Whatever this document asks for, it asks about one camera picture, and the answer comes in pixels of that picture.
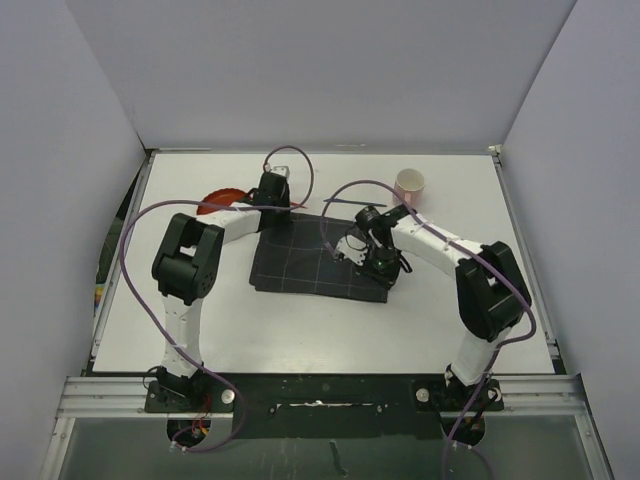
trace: pink mug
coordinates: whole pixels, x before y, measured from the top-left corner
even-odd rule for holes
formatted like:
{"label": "pink mug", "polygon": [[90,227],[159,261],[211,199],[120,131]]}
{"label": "pink mug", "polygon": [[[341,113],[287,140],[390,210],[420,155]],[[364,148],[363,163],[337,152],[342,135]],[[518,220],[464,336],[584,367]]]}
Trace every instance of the pink mug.
{"label": "pink mug", "polygon": [[[414,168],[405,168],[396,176],[393,189],[405,202],[415,208],[424,190],[424,176]],[[394,205],[400,205],[400,201],[395,195],[391,200]]]}

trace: gray wall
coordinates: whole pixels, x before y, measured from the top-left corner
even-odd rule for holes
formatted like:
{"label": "gray wall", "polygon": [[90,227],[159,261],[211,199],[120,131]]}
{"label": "gray wall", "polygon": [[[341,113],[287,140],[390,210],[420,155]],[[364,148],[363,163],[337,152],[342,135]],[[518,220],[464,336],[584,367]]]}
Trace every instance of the gray wall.
{"label": "gray wall", "polygon": [[147,147],[399,152],[502,142],[574,1],[67,4]]}
{"label": "gray wall", "polygon": [[561,347],[616,478],[638,478],[640,3],[580,0],[505,145]]}
{"label": "gray wall", "polygon": [[143,152],[64,3],[0,15],[0,476],[35,478],[88,357],[102,240]]}

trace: black cloth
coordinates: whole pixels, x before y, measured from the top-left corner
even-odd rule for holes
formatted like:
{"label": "black cloth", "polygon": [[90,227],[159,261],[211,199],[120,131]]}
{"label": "black cloth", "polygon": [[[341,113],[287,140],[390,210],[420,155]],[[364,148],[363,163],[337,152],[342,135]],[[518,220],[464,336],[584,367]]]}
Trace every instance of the black cloth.
{"label": "black cloth", "polygon": [[[290,225],[263,231],[249,283],[259,292],[307,293],[364,302],[387,302],[388,291],[356,273],[353,262],[335,261],[320,236],[320,217],[291,214]],[[353,223],[328,219],[332,245]]]}

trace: white table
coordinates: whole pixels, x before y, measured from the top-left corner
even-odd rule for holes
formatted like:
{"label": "white table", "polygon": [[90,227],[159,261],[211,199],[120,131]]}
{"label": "white table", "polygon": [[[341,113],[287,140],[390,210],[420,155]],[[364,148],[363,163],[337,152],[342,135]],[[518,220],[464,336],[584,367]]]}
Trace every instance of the white table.
{"label": "white table", "polygon": [[[200,200],[224,187],[258,184],[262,154],[160,153],[151,168],[142,207],[167,199]],[[319,214],[338,187],[356,179],[393,183],[402,168],[423,172],[427,185],[420,212],[460,236],[483,243],[506,242],[522,259],[502,191],[489,156],[312,155],[316,183],[304,213]],[[278,154],[272,165],[291,168],[292,201],[307,190],[309,172],[297,154]],[[387,204],[390,194],[358,186],[341,198]],[[362,207],[333,204],[329,215],[352,219]],[[133,282],[153,310],[162,312],[151,264],[172,215],[195,207],[155,210],[136,226],[127,263]],[[200,345],[205,364],[221,372],[246,373],[441,373],[464,334],[454,282],[416,258],[401,274],[387,304],[329,297],[256,292],[248,278],[258,235],[228,244],[218,279],[202,310]],[[131,295],[117,283],[97,353],[96,372],[142,372],[157,365],[164,340]],[[528,329],[526,319],[513,335]],[[494,371],[553,373],[541,328],[531,340],[509,346]]]}

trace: purple cable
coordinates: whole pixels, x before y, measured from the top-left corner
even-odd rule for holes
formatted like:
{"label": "purple cable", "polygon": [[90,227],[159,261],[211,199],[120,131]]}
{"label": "purple cable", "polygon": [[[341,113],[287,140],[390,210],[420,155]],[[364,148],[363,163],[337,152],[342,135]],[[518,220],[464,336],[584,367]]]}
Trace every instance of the purple cable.
{"label": "purple cable", "polygon": [[185,352],[182,348],[176,345],[176,342],[173,340],[173,338],[171,338],[171,335],[169,335],[169,332],[167,332],[164,329],[164,327],[162,326],[162,323],[160,322],[160,320],[158,320],[158,317],[156,317],[156,315],[151,310],[151,307],[149,307],[147,302],[144,301],[144,299],[142,298],[142,296],[140,295],[136,287],[133,285],[133,282],[131,281],[131,276],[129,275],[129,271],[127,270],[127,265],[125,263],[125,256],[126,256],[125,245],[127,243],[127,239],[129,238],[129,236],[131,235],[131,232],[133,231],[133,226],[138,222],[138,220],[140,220],[143,216],[145,216],[147,213],[151,212],[152,210],[155,210],[156,208],[160,208],[160,207],[165,207],[167,205],[196,205],[196,206],[203,206],[203,207],[215,207],[219,210],[232,210],[232,211],[249,211],[249,210],[277,210],[277,211],[289,210],[291,211],[291,210],[296,210],[298,208],[301,208],[307,202],[307,200],[309,200],[309,197],[311,197],[311,192],[313,191],[313,184],[315,182],[313,165],[311,163],[311,160],[309,159],[309,156],[298,147],[294,147],[293,145],[283,145],[281,147],[278,147],[272,150],[267,155],[266,160],[263,164],[263,168],[266,168],[269,158],[271,158],[271,156],[274,153],[279,152],[280,150],[284,150],[286,148],[299,152],[307,161],[307,164],[309,165],[309,171],[311,172],[311,178],[309,180],[309,190],[307,191],[307,194],[298,205],[295,205],[293,207],[271,207],[271,206],[230,207],[228,205],[217,205],[214,203],[197,202],[195,200],[166,200],[164,202],[158,202],[158,203],[154,203],[153,205],[149,205],[148,207],[140,211],[135,217],[133,217],[125,227],[124,232],[122,234],[122,238],[120,240],[120,244],[118,245],[118,261],[120,262],[120,270],[122,272],[122,278],[124,278],[125,283],[131,290],[131,293],[133,294],[135,299],[138,301],[140,306],[144,309],[144,311],[147,312],[147,315],[149,315],[149,317],[151,318],[151,321],[153,321],[153,323],[155,324],[156,328],[160,331],[162,336],[167,340],[167,342],[169,342],[169,344],[173,346],[176,352],[178,352],[178,354],[180,354],[180,356],[184,358],[187,362],[189,362],[191,365],[193,365],[197,369],[202,370],[204,373],[209,375],[214,380],[222,383],[225,387],[229,388],[236,395],[236,397],[238,398],[238,400],[243,406],[242,417],[240,419],[240,422],[238,423],[238,426],[235,428],[235,430],[233,430],[227,438],[219,441],[214,445],[211,445],[210,447],[187,448],[186,451],[190,453],[211,452],[213,450],[216,450],[222,447],[223,445],[226,445],[231,440],[233,440],[233,438],[235,438],[236,435],[238,435],[238,433],[240,432],[240,430],[242,430],[242,428],[244,427],[244,424],[247,419],[247,410],[249,406],[247,404],[247,400],[244,398],[242,393],[240,393],[240,391],[235,387],[235,385],[233,385],[224,377],[221,377],[217,373],[212,372],[204,365],[201,365],[200,363],[195,361],[191,356],[189,356],[187,352]]}
{"label": "purple cable", "polygon": [[522,305],[522,308],[526,312],[527,316],[529,317],[529,323],[530,323],[529,332],[525,333],[524,335],[520,335],[519,337],[510,338],[508,340],[503,340],[502,342],[498,343],[498,345],[496,345],[496,348],[493,351],[493,355],[491,356],[491,360],[489,361],[489,364],[487,365],[487,369],[482,374],[482,377],[480,377],[480,381],[478,382],[478,385],[476,386],[475,390],[471,394],[471,397],[469,397],[469,401],[462,408],[462,411],[460,412],[460,415],[458,416],[458,418],[456,419],[455,423],[453,424],[453,428],[449,432],[449,435],[447,435],[446,444],[445,444],[444,450],[442,452],[442,462],[441,462],[442,463],[442,479],[444,480],[444,479],[446,479],[446,474],[447,474],[446,472],[447,472],[447,463],[448,463],[448,460],[449,460],[449,450],[451,448],[451,443],[452,443],[451,439],[455,435],[455,432],[458,430],[458,427],[460,426],[460,423],[462,423],[462,420],[464,419],[464,416],[469,411],[469,409],[472,407],[473,402],[476,400],[476,398],[480,394],[480,391],[482,390],[482,387],[483,387],[485,381],[487,380],[489,372],[493,368],[493,365],[496,362],[496,359],[498,358],[498,354],[500,353],[500,350],[502,349],[502,347],[504,347],[506,345],[509,345],[511,343],[524,342],[525,340],[529,340],[530,338],[532,338],[536,334],[536,331],[537,331],[536,318],[535,318],[535,315],[533,314],[533,310],[531,310],[531,307],[529,306],[529,304],[527,303],[525,298],[522,296],[522,294],[518,291],[518,289],[516,287],[514,287],[513,284],[504,275],[502,275],[495,267],[493,267],[493,265],[491,265],[489,262],[487,262],[484,258],[482,258],[482,257],[478,256],[477,254],[473,253],[469,249],[467,249],[467,248],[463,247],[462,245],[456,243],[455,241],[451,241],[451,240],[447,239],[447,237],[445,235],[443,235],[442,233],[440,233],[438,230],[436,230],[435,228],[431,227],[429,224],[423,222],[418,217],[418,215],[414,212],[413,208],[407,202],[405,202],[404,199],[400,195],[398,195],[398,193],[393,188],[391,188],[389,185],[386,185],[385,183],[379,182],[377,180],[358,180],[358,181],[355,181],[355,182],[349,182],[346,185],[343,185],[342,187],[340,187],[338,190],[336,190],[336,192],[333,195],[331,195],[331,197],[329,197],[329,200],[326,202],[324,208],[322,209],[322,214],[320,215],[320,234],[322,235],[322,241],[323,241],[325,247],[327,248],[327,250],[329,250],[329,252],[332,255],[335,256],[335,249],[333,248],[331,243],[327,240],[326,213],[327,213],[327,210],[329,209],[329,205],[335,200],[335,198],[338,195],[340,195],[340,193],[342,193],[347,188],[353,187],[355,185],[375,185],[375,186],[382,187],[382,188],[390,191],[393,195],[395,195],[395,197],[399,200],[399,202],[402,205],[407,207],[407,210],[409,211],[409,214],[411,215],[411,217],[422,228],[424,228],[426,231],[428,231],[429,233],[431,233],[435,237],[439,238],[443,242],[448,243],[449,245],[451,245],[451,247],[455,248],[460,253],[462,253],[462,254],[470,257],[470,258],[473,258],[476,262],[478,262],[480,265],[482,265],[484,268],[486,268],[489,272],[491,272],[491,274],[497,280],[499,280],[505,287],[507,287],[507,289],[516,297],[516,299]]}

